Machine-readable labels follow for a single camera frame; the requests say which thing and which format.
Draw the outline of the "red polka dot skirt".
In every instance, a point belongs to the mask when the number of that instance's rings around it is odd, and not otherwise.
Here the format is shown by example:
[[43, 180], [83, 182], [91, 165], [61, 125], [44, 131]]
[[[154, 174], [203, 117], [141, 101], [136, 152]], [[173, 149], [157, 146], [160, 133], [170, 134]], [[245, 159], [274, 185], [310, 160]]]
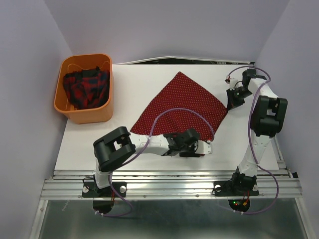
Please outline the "red polka dot skirt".
[[202, 141], [211, 141], [227, 113], [214, 95], [178, 72], [148, 104], [131, 132], [160, 135], [193, 128]]

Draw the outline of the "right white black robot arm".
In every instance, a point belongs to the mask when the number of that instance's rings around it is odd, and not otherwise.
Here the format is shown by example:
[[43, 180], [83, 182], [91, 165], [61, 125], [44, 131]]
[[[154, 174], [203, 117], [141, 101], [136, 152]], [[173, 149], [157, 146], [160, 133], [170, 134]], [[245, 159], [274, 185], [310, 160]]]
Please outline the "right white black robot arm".
[[227, 75], [229, 85], [227, 110], [244, 104], [245, 98], [253, 96], [248, 116], [248, 147], [245, 155], [233, 173], [227, 188], [234, 194], [251, 192], [257, 189], [257, 171], [269, 142], [278, 134], [284, 124], [288, 101], [278, 97], [269, 87], [270, 75], [258, 68], [245, 67], [242, 79], [236, 80]]

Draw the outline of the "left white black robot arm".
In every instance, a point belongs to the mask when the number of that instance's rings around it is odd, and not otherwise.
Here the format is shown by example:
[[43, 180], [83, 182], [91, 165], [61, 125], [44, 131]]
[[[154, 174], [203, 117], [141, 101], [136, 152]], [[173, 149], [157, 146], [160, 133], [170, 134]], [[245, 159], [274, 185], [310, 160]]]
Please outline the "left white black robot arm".
[[129, 133], [125, 126], [118, 127], [93, 143], [96, 157], [93, 189], [99, 196], [108, 195], [109, 175], [124, 166], [132, 155], [200, 157], [209, 153], [210, 147], [199, 138], [200, 134], [193, 128], [182, 133], [149, 136]]

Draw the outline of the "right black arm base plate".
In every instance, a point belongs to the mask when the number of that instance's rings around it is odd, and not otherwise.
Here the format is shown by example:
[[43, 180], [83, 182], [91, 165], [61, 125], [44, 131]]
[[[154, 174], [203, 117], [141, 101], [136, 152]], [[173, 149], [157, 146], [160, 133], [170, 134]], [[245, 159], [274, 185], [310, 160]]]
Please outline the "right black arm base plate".
[[233, 183], [232, 180], [219, 180], [214, 182], [212, 190], [213, 195], [217, 197], [243, 197], [243, 196], [259, 196], [259, 191], [253, 191], [246, 186]]

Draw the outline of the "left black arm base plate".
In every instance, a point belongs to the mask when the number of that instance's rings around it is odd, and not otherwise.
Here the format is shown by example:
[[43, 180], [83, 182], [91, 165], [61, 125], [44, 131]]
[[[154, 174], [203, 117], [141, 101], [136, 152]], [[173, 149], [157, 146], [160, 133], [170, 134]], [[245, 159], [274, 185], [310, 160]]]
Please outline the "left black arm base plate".
[[[126, 196], [127, 191], [127, 183], [126, 182], [113, 182], [114, 189], [118, 192], [122, 197]], [[103, 189], [99, 189], [95, 182], [88, 181], [84, 182], [82, 189], [82, 197], [83, 198], [110, 198], [111, 196], [119, 197], [115, 193], [112, 192], [111, 187], [106, 187]]]

